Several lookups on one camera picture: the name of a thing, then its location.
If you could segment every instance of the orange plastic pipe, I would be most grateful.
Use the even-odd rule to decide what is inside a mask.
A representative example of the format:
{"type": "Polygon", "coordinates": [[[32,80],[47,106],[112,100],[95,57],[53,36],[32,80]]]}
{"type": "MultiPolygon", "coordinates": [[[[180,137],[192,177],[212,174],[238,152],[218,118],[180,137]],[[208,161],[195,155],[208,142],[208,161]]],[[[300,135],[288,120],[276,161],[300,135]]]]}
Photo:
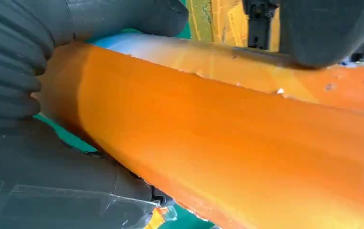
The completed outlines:
{"type": "Polygon", "coordinates": [[[364,114],[85,43],[41,80],[48,117],[225,229],[364,228],[364,114]]]}
{"type": "Polygon", "coordinates": [[[364,66],[306,71],[280,54],[122,34],[99,44],[123,54],[257,91],[364,113],[364,66]]]}

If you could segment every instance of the transparent plastic film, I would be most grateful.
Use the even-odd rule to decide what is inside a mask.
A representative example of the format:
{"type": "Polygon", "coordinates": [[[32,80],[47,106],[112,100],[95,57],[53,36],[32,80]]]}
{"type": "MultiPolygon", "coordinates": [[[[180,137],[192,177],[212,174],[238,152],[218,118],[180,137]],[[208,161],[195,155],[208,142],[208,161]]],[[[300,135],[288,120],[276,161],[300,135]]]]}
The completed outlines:
{"type": "Polygon", "coordinates": [[[16,185],[0,181],[0,229],[139,229],[158,205],[108,193],[16,185]]]}

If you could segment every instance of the yellow surface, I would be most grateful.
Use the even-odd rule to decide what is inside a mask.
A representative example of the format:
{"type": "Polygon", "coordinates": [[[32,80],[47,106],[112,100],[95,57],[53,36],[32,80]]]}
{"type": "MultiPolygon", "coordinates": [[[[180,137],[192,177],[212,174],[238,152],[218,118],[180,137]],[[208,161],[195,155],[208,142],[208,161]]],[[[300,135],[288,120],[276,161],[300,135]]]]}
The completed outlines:
{"type": "Polygon", "coordinates": [[[212,39],[212,0],[186,0],[189,10],[189,26],[194,41],[211,43],[212,39]]]}
{"type": "Polygon", "coordinates": [[[165,223],[165,221],[162,214],[158,209],[155,209],[152,213],[150,223],[144,229],[158,229],[163,223],[165,223]]]}
{"type": "MultiPolygon", "coordinates": [[[[259,85],[268,85],[261,77],[278,69],[255,64],[251,56],[230,59],[217,64],[240,60],[242,67],[220,74],[227,78],[253,65],[247,75],[258,77],[259,85]]],[[[285,72],[331,77],[329,71],[278,73],[285,72]]],[[[57,50],[41,80],[47,116],[88,135],[222,228],[364,228],[364,114],[205,79],[84,43],[57,50]]]]}

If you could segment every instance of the black clamp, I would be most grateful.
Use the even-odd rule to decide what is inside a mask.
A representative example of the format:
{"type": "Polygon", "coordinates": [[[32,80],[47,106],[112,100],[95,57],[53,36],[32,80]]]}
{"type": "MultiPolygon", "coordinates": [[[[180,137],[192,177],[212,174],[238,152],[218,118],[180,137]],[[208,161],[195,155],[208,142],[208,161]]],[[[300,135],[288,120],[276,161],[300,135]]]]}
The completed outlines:
{"type": "Polygon", "coordinates": [[[278,7],[276,0],[243,0],[248,21],[248,47],[268,50],[271,21],[278,7]]]}

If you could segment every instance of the white paint spot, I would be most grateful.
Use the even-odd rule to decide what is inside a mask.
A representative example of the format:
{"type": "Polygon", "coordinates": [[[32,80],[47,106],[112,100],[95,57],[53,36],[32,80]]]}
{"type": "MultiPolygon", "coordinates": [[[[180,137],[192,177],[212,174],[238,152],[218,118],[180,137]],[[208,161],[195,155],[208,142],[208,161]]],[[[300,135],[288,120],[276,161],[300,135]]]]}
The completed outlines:
{"type": "Polygon", "coordinates": [[[283,90],[283,88],[279,88],[279,90],[276,92],[276,94],[283,94],[285,92],[285,90],[283,90]]]}

